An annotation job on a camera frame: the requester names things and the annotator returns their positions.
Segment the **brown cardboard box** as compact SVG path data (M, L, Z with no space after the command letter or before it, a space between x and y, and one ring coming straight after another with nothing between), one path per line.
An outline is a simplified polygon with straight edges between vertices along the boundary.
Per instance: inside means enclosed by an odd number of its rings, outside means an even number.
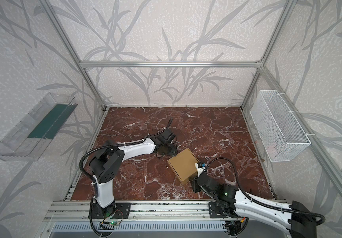
M199 162L189 148L168 160L168 164L181 184L189 182L189 178L197 175L195 164Z

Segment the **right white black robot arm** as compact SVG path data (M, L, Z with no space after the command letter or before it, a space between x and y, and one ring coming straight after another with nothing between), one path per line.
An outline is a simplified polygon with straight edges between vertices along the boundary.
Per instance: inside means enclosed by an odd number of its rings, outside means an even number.
M325 217L310 212L303 204L273 202L242 191L230 184L220 184L205 172L189 178L194 192L204 192L214 201L209 203L211 218L254 219L272 226L292 238L315 238L317 226Z

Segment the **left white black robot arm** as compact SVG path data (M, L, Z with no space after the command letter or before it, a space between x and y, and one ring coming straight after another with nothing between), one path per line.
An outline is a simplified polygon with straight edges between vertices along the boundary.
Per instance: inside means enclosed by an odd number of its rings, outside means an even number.
M145 154L176 156L177 136L165 128L162 132L147 135L141 140L106 143L85 153L79 162L79 169L91 181L95 190L95 200L100 208L107 209L115 204L113 179L122 162Z

